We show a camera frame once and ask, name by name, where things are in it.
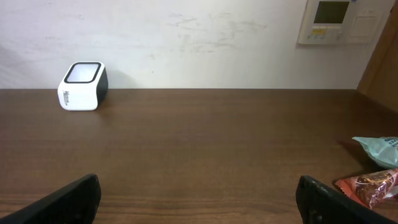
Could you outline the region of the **orange chocolate bar wrapper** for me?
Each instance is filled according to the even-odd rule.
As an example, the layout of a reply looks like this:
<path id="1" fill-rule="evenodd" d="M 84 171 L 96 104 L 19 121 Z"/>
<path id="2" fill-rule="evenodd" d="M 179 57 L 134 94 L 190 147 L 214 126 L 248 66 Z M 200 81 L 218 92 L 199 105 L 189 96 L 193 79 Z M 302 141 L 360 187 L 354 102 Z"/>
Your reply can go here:
<path id="1" fill-rule="evenodd" d="M 368 208 L 387 198 L 397 198 L 397 169 L 363 174 L 335 182 L 350 199 Z"/>

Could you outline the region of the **brown wooden side panel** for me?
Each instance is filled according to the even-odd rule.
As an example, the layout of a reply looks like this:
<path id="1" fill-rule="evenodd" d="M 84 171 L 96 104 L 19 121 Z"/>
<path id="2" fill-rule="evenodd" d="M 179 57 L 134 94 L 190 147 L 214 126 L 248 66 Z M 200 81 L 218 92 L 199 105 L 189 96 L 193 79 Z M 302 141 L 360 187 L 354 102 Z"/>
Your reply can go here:
<path id="1" fill-rule="evenodd" d="M 397 3 L 391 9 L 357 90 L 390 110 L 397 111 Z"/>

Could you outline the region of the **white barcode scanner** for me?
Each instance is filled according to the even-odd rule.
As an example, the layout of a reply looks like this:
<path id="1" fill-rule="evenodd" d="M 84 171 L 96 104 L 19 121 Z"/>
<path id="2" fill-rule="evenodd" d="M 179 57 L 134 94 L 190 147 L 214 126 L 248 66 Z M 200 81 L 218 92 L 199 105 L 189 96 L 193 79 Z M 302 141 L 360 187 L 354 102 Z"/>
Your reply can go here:
<path id="1" fill-rule="evenodd" d="M 94 111 L 105 99 L 108 76 L 102 62 L 76 62 L 58 86 L 60 106 L 67 111 Z"/>

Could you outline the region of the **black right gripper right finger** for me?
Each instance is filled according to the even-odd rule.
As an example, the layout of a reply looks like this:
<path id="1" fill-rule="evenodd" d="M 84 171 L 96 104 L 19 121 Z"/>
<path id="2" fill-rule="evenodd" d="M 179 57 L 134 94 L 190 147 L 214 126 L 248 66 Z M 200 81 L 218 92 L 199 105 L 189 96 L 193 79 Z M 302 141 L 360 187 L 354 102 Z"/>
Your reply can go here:
<path id="1" fill-rule="evenodd" d="M 309 175 L 300 177 L 295 198 L 304 224 L 397 224 Z"/>

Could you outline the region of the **white wall control panel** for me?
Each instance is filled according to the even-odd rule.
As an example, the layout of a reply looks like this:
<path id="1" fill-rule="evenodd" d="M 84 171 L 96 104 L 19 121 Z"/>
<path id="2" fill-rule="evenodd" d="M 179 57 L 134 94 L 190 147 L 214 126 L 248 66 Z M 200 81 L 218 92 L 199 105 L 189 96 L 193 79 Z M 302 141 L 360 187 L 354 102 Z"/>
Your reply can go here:
<path id="1" fill-rule="evenodd" d="M 367 44 L 395 3 L 395 0 L 308 0 L 297 42 Z"/>

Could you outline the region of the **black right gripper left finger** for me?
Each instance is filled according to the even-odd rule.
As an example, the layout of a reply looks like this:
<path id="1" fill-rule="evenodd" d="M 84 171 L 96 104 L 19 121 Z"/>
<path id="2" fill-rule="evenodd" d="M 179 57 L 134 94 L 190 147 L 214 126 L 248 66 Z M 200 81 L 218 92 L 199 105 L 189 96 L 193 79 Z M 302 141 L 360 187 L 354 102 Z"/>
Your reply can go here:
<path id="1" fill-rule="evenodd" d="M 92 224 L 101 200 L 98 176 L 88 174 L 1 218 L 2 224 Z"/>

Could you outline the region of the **teal snack packet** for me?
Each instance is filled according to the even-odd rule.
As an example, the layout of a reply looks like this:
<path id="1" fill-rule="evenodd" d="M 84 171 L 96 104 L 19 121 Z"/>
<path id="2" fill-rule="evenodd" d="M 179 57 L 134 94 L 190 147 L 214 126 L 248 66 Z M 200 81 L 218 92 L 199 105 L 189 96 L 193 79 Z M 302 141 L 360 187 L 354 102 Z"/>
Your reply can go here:
<path id="1" fill-rule="evenodd" d="M 353 137 L 366 154 L 385 169 L 397 168 L 397 137 L 365 138 Z"/>

